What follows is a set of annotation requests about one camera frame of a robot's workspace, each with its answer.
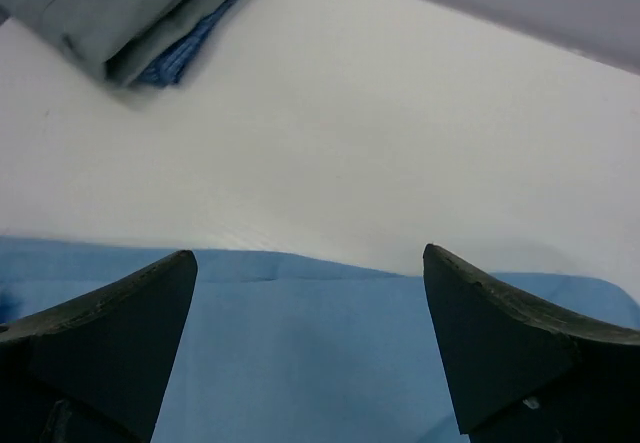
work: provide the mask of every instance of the blue cloth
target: blue cloth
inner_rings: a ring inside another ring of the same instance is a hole
[[[237,1],[226,0],[216,11],[200,20],[191,33],[178,40],[153,60],[138,76],[137,81],[159,88],[180,83],[185,70],[197,56],[213,28]]]
[[[26,315],[167,253],[0,238],[0,286]],[[468,441],[457,433],[422,278],[278,253],[196,257],[198,282],[154,443]],[[638,305],[604,281],[497,276],[640,328]]]

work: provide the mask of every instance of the tabletop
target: tabletop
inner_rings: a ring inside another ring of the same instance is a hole
[[[242,0],[182,86],[0,27],[0,233],[594,276],[640,299],[640,77],[423,0]]]

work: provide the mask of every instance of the black plastic part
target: black plastic part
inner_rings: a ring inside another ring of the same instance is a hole
[[[0,333],[0,439],[148,442],[178,350],[197,265],[164,258]]]
[[[473,443],[640,441],[640,332],[566,310],[434,245],[424,281]]]

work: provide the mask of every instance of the blue fabric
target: blue fabric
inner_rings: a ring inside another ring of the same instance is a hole
[[[159,88],[180,83],[185,70],[197,56],[202,44],[236,1],[238,0],[226,0],[216,11],[200,20],[187,36],[178,40],[153,60],[138,76],[137,81]]]
[[[0,286],[26,315],[168,253],[0,238]],[[279,253],[196,257],[198,282],[154,443],[468,441],[457,433],[422,278]],[[638,305],[610,283],[497,276],[640,328]]]

